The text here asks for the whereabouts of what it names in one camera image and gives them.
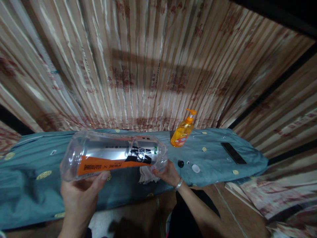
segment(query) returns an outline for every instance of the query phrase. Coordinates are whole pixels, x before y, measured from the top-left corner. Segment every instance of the soap dispenser bottle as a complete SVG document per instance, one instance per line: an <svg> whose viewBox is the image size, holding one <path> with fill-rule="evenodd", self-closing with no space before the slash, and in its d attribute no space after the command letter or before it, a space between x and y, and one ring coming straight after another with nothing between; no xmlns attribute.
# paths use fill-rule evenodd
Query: soap dispenser bottle
<svg viewBox="0 0 317 238"><path fill-rule="evenodd" d="M191 113L191 115L178 125L173 137L171 138L171 144L174 147L182 147L185 141L187 140L188 136L194 129L193 115L196 115L197 112L195 110L190 109L186 110L188 110Z"/></svg>

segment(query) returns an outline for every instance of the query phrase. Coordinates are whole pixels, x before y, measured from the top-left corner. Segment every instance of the transparent plastic bottle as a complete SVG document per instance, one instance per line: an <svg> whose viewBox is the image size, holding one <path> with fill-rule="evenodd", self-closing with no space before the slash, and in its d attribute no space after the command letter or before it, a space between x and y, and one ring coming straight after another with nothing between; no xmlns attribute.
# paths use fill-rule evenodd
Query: transparent plastic bottle
<svg viewBox="0 0 317 238"><path fill-rule="evenodd" d="M166 147L154 136L79 131L68 144L60 172L63 180L74 181L127 167L150 166L163 171L166 164Z"/></svg>
<svg viewBox="0 0 317 238"><path fill-rule="evenodd" d="M195 110L186 110L188 110L191 115L187 117L186 120L182 121L174 132L174 135L171 138L171 145L174 147L182 147L194 129L193 115L196 115L197 112Z"/></svg>

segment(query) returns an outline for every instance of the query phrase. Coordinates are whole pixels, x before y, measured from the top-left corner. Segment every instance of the smartphone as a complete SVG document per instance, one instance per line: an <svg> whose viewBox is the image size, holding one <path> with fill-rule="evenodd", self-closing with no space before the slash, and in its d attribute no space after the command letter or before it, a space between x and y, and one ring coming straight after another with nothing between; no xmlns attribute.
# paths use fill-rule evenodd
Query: smartphone
<svg viewBox="0 0 317 238"><path fill-rule="evenodd" d="M233 161L236 164L246 164L244 159L238 154L238 152L230 145L230 143L221 143L221 145L224 147L224 149L228 152L228 154L231 156Z"/></svg>

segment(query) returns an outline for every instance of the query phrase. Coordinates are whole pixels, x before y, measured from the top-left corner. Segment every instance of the silver bracelet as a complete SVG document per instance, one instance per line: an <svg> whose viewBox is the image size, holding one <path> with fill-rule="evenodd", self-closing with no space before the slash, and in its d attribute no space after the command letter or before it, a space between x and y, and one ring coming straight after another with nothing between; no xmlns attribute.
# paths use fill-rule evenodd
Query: silver bracelet
<svg viewBox="0 0 317 238"><path fill-rule="evenodd" d="M177 191L180 186L182 185L183 179L181 178L181 180L178 182L178 185L175 187L175 191Z"/></svg>

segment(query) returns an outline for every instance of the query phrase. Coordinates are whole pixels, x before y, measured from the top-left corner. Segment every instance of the blue bedsheet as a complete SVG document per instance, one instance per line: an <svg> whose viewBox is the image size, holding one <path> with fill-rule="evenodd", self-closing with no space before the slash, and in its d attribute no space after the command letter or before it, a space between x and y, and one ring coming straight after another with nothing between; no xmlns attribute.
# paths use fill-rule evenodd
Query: blue bedsheet
<svg viewBox="0 0 317 238"><path fill-rule="evenodd" d="M113 129L96 130L105 133ZM23 136L11 153L0 161L0 229L11 229L63 216L64 205L60 195L59 165L75 131L47 132ZM185 145L170 145L171 132L136 133L120 130L118 133L154 135L168 148L168 158L188 185L208 184L252 176L267 167L267 159L250 143L230 129L192 131ZM221 146L229 142L247 162L235 164ZM183 168L177 161L183 160ZM200 167L200 173L192 170ZM111 179L99 194L97 210L115 208L124 204L158 195L172 187L163 181L139 184L138 167L111 171Z"/></svg>

